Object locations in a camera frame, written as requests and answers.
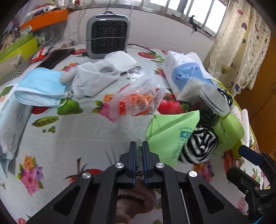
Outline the white towel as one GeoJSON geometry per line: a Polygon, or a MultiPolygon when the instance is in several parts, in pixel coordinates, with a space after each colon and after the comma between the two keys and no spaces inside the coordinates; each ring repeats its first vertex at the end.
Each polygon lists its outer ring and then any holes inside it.
{"type": "Polygon", "coordinates": [[[248,111],[246,109],[243,109],[242,111],[239,110],[239,108],[235,105],[232,105],[230,107],[230,113],[233,113],[239,122],[243,126],[244,130],[244,136],[241,139],[241,143],[247,147],[250,146],[250,125],[249,125],[249,117],[248,117],[248,111]]]}

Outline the black white striped sock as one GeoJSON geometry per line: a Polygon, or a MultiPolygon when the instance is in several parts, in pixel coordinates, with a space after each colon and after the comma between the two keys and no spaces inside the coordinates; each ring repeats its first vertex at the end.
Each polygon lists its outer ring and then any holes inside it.
{"type": "Polygon", "coordinates": [[[229,107],[231,107],[233,105],[233,97],[231,94],[228,94],[227,90],[222,88],[217,88],[217,91],[225,98],[229,107]]]}
{"type": "Polygon", "coordinates": [[[206,162],[218,146],[218,137],[210,127],[196,127],[192,135],[184,144],[179,161],[186,164],[200,164],[206,162]]]}

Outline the green microfiber cloth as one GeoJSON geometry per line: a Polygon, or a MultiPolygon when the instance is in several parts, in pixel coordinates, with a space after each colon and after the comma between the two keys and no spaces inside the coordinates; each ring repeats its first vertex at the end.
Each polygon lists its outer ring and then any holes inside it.
{"type": "Polygon", "coordinates": [[[150,152],[157,154],[162,163],[174,167],[199,120],[198,110],[175,115],[148,115],[141,127],[140,139],[148,142],[150,152]]]}

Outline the orange printed plastic bag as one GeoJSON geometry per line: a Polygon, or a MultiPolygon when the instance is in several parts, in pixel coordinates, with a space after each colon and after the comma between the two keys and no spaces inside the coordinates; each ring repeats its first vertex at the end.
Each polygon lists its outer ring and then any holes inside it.
{"type": "Polygon", "coordinates": [[[165,93],[166,88],[159,76],[144,74],[113,95],[109,106],[109,118],[152,115],[158,109],[165,93]]]}

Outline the grey white sock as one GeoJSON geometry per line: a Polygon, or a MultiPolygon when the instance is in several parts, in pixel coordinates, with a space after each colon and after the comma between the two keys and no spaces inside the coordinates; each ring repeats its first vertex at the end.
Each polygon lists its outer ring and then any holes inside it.
{"type": "Polygon", "coordinates": [[[71,68],[61,75],[59,81],[68,84],[76,98],[94,97],[106,87],[117,81],[120,72],[106,60],[88,62],[71,68]]]}

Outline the yellow-green cardboard box tray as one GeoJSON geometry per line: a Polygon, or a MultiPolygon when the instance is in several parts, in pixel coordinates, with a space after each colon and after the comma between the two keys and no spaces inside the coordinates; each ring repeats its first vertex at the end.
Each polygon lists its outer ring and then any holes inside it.
{"type": "Polygon", "coordinates": [[[241,155],[238,153],[240,146],[246,145],[251,150],[254,150],[254,147],[257,145],[257,140],[251,126],[249,125],[248,111],[239,107],[238,103],[222,83],[218,82],[218,86],[219,89],[223,91],[223,93],[227,94],[227,98],[231,99],[232,104],[230,107],[230,113],[234,114],[236,120],[239,121],[240,125],[238,125],[238,127],[242,126],[243,128],[243,137],[233,143],[232,148],[229,148],[233,158],[236,160],[241,157],[241,155]]]}

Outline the green cream jar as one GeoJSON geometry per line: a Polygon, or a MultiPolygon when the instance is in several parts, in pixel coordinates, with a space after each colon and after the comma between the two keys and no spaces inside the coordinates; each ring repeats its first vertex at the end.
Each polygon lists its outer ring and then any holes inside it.
{"type": "Polygon", "coordinates": [[[224,153],[231,149],[234,144],[244,137],[244,129],[237,117],[230,113],[213,126],[213,130],[218,137],[218,145],[214,152],[224,153]]]}

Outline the clear lidded plastic jar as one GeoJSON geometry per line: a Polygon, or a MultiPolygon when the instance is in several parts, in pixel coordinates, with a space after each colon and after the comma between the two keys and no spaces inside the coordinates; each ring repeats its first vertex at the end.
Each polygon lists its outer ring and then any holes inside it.
{"type": "Polygon", "coordinates": [[[215,86],[202,85],[196,103],[199,106],[202,126],[213,127],[220,118],[227,116],[230,112],[227,100],[215,86]]]}

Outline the heart patterned curtain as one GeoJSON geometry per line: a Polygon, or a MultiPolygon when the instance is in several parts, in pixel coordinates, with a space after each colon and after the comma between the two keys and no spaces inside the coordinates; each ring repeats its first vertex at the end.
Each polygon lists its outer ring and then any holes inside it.
{"type": "Polygon", "coordinates": [[[271,30],[247,1],[231,1],[208,71],[233,97],[253,89],[269,48],[271,30]]]}

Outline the blue tissue pack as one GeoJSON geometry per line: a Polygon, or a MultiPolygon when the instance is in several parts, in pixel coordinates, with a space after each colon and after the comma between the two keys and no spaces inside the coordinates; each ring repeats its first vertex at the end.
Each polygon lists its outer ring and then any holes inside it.
{"type": "Polygon", "coordinates": [[[217,82],[204,68],[196,53],[186,55],[168,51],[162,70],[176,100],[191,102],[199,95],[204,84],[216,86],[217,82]]]}

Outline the wet wipes pack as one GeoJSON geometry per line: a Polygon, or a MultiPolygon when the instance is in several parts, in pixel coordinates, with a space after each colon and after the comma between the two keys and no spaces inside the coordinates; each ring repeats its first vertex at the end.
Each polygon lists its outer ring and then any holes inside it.
{"type": "Polygon", "coordinates": [[[4,182],[33,108],[17,100],[16,87],[17,84],[8,85],[1,91],[1,181],[4,182]]]}

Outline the black smartphone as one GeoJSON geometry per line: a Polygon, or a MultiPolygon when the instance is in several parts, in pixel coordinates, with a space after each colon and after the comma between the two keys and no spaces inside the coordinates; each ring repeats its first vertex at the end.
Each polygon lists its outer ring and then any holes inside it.
{"type": "Polygon", "coordinates": [[[58,49],[50,55],[46,56],[44,60],[38,65],[38,68],[53,69],[57,64],[71,55],[75,49],[58,49]]]}

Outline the zigzag patterned tray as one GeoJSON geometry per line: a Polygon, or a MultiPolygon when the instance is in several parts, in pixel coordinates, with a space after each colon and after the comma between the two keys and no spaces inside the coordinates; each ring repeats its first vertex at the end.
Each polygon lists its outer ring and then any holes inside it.
{"type": "Polygon", "coordinates": [[[32,56],[25,59],[22,55],[16,55],[1,63],[1,85],[23,74],[29,67],[32,56]]]}

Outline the grey space heater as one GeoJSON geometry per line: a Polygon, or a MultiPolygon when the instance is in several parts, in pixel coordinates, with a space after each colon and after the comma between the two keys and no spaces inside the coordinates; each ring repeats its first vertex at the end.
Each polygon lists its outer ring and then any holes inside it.
{"type": "Polygon", "coordinates": [[[131,21],[121,14],[99,14],[87,21],[87,55],[92,59],[104,58],[117,51],[126,52],[131,21]]]}

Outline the green boxes stack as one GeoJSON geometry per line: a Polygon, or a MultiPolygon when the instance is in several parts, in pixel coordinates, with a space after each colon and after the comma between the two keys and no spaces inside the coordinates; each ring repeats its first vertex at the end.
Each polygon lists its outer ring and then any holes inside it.
{"type": "Polygon", "coordinates": [[[1,63],[17,55],[21,55],[24,59],[27,59],[37,50],[37,39],[32,32],[28,33],[1,52],[1,63]]]}

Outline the orange lidded storage box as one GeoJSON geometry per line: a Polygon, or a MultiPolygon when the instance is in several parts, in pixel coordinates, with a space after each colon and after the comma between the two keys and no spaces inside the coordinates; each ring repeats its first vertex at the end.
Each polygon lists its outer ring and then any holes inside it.
{"type": "Polygon", "coordinates": [[[59,9],[49,11],[43,14],[40,14],[28,22],[20,25],[20,29],[24,29],[27,26],[31,26],[32,30],[38,30],[49,25],[53,25],[55,23],[64,22],[68,19],[68,10],[67,9],[59,9]]]}

